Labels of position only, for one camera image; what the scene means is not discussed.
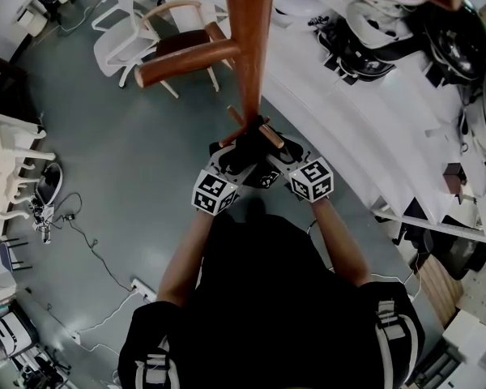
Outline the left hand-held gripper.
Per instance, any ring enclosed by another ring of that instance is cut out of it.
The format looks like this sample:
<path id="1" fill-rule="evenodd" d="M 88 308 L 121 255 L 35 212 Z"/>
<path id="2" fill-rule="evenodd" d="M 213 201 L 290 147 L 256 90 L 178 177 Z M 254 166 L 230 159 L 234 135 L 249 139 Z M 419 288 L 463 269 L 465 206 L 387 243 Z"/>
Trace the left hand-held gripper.
<path id="1" fill-rule="evenodd" d="M 191 205 L 199 211 L 216 216 L 250 193 L 251 187 L 246 186 L 244 181 L 254 167 L 249 166 L 239 174 L 232 175 L 229 166 L 222 170 L 220 158 L 235 150 L 236 146 L 221 147 L 218 142 L 214 142 L 208 149 L 211 157 L 194 184 Z"/>

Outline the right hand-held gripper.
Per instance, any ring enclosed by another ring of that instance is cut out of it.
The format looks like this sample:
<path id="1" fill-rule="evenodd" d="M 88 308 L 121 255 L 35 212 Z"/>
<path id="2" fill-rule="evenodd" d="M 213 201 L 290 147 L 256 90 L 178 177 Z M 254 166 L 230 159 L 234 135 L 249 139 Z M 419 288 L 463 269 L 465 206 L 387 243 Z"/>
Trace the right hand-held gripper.
<path id="1" fill-rule="evenodd" d="M 298 142 L 286 140 L 281 150 L 266 158 L 300 199 L 315 203 L 334 190 L 334 174 L 325 159 Z"/>

